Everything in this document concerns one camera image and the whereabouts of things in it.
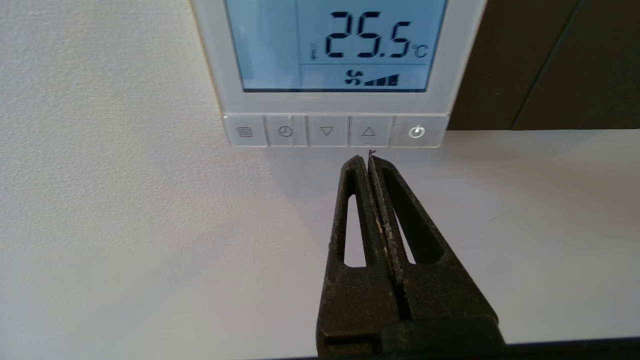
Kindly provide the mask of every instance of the white wall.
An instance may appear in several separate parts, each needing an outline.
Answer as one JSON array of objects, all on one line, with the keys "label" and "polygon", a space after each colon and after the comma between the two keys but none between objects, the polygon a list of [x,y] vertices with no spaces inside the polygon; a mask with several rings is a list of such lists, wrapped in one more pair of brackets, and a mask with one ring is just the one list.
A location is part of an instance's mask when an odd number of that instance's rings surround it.
[{"label": "white wall", "polygon": [[[233,149],[186,0],[0,2],[0,357],[311,355],[351,149]],[[509,342],[640,335],[640,133],[385,150]]]}]

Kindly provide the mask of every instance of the brown panel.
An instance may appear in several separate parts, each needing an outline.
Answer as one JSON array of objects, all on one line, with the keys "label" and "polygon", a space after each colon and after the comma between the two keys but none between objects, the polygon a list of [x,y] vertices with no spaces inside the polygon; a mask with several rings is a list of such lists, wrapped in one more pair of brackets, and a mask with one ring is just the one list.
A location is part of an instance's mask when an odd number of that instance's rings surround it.
[{"label": "brown panel", "polygon": [[640,127],[640,1],[584,0],[514,129]]},{"label": "brown panel", "polygon": [[489,0],[449,129],[511,129],[577,3]]}]

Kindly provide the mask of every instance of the thermostat display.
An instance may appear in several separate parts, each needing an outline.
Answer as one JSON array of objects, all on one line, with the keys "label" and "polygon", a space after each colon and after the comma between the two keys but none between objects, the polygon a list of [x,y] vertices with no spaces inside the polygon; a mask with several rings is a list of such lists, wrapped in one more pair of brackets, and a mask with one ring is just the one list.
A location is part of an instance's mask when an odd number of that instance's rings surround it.
[{"label": "thermostat display", "polygon": [[226,0],[244,92],[425,92],[446,0]]}]

